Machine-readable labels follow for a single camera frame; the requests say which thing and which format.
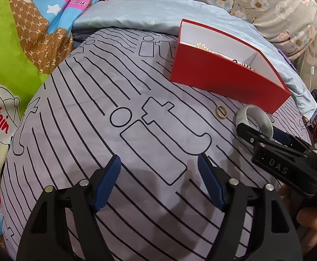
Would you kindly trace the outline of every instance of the light blue blanket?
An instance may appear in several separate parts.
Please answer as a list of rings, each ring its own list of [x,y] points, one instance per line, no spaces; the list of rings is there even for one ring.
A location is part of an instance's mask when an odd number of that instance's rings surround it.
[[[210,25],[260,49],[288,86],[300,113],[312,117],[317,104],[284,57],[252,24],[222,8],[193,0],[108,0],[89,7],[75,21],[73,32],[114,26],[178,35],[182,19]]]

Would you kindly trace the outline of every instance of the bed sheet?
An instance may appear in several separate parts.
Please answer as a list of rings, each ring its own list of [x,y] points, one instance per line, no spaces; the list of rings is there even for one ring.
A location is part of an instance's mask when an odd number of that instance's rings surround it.
[[[182,19],[215,27],[260,49],[288,86],[299,112],[306,118],[311,118],[317,104],[278,49],[263,38],[251,23],[229,15],[222,8],[193,0],[101,1],[87,9],[75,21],[73,32],[116,26],[178,35]]]
[[[211,204],[199,175],[202,152],[246,185],[280,186],[251,163],[252,150],[236,135],[242,103],[169,81],[175,46],[172,35],[104,28],[39,89],[13,137],[1,184],[12,256],[43,188],[75,185],[113,154],[123,165],[96,217],[119,261],[204,260],[223,213]],[[226,108],[227,118],[215,114],[217,105]],[[310,141],[291,97],[269,117],[281,130]],[[245,253],[251,223],[249,208],[238,257]],[[70,220],[68,225],[82,257],[75,226]]]

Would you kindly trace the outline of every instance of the white star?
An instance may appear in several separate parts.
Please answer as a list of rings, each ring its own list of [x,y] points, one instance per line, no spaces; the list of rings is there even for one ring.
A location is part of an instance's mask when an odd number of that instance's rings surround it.
[[[48,5],[47,13],[53,13],[55,15],[58,15],[58,13],[61,11],[61,8],[58,4],[55,4],[54,6]]]

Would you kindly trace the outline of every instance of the open red box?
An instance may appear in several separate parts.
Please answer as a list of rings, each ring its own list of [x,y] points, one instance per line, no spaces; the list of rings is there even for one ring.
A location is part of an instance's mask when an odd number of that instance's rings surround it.
[[[198,43],[230,59],[198,49]],[[223,31],[185,19],[180,26],[170,80],[256,105],[271,114],[291,95],[260,50]]]

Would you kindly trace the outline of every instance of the gold ring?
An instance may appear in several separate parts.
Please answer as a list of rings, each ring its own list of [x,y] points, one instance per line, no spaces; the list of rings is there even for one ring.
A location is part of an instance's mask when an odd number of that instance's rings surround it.
[[[222,111],[224,111],[225,116],[222,115],[222,114],[219,112],[219,110],[218,110],[219,108],[220,108]],[[226,111],[226,109],[225,109],[224,106],[217,105],[217,107],[215,108],[215,112],[216,112],[216,114],[217,114],[220,118],[222,118],[222,119],[224,119],[225,117],[227,117],[227,111]]]

